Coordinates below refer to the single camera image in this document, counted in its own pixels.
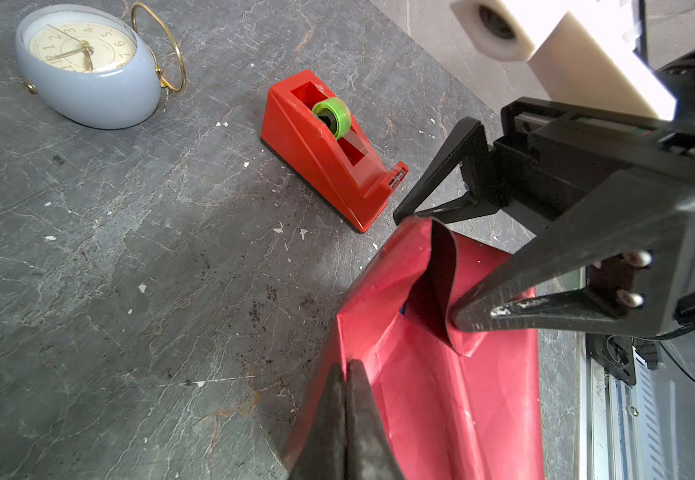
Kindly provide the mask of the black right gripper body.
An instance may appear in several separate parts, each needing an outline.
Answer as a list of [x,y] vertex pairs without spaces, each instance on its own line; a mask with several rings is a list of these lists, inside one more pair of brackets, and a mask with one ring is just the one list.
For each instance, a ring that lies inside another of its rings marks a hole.
[[[647,173],[695,185],[695,50],[657,74],[677,96],[677,118],[650,120],[523,98],[503,108],[495,142],[499,184],[537,213],[537,237],[616,173]],[[673,312],[679,335],[695,328],[695,270]]]

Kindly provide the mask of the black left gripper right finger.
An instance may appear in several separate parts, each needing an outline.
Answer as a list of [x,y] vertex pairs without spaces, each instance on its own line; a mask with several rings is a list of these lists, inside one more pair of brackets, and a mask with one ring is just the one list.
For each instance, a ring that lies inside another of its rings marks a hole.
[[347,364],[347,479],[403,479],[387,441],[365,365]]

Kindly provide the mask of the small round white clock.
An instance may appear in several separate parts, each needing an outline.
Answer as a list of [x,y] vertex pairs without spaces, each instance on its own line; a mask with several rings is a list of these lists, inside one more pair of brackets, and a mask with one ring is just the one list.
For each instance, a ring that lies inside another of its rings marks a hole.
[[[169,82],[153,49],[141,38],[142,10],[164,30],[177,56],[181,80]],[[170,28],[142,2],[131,23],[89,6],[51,5],[27,15],[16,31],[16,54],[29,92],[83,126],[120,130],[157,110],[165,89],[181,92],[187,71]]]

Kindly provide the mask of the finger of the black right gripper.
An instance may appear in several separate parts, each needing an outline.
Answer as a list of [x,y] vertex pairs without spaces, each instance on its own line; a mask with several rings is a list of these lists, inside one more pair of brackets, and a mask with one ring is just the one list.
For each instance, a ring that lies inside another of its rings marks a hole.
[[[461,168],[467,191],[459,198],[421,210],[419,206],[457,167]],[[393,221],[401,224],[405,218],[419,216],[451,224],[490,216],[499,210],[499,175],[485,127],[481,121],[465,117],[455,124],[425,173],[395,208]]]
[[695,185],[616,173],[452,308],[467,332],[665,334],[695,270]]

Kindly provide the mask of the dark red wrapping paper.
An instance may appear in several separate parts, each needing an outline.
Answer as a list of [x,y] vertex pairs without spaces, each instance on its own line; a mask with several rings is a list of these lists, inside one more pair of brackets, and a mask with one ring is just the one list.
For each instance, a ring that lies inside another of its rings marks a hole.
[[287,442],[293,469],[329,370],[365,365],[403,479],[541,479],[537,332],[467,333],[451,308],[507,253],[410,217],[351,284]]

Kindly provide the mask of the red tape dispenser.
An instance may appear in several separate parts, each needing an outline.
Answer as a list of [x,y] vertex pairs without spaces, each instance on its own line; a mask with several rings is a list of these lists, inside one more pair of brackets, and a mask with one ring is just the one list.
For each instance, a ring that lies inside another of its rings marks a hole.
[[409,173],[403,162],[385,167],[345,101],[311,70],[269,89],[261,140],[361,233]]

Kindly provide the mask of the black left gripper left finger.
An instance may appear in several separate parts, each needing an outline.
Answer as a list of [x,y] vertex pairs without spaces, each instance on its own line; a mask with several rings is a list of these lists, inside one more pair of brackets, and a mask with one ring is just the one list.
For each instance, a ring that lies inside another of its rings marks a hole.
[[346,476],[346,392],[343,370],[333,364],[290,479],[340,480]]

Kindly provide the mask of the aluminium front rail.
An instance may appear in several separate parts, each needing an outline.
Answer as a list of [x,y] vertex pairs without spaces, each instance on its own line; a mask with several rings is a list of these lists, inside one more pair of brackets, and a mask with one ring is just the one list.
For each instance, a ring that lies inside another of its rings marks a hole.
[[695,479],[695,331],[641,347],[581,338],[579,478]]

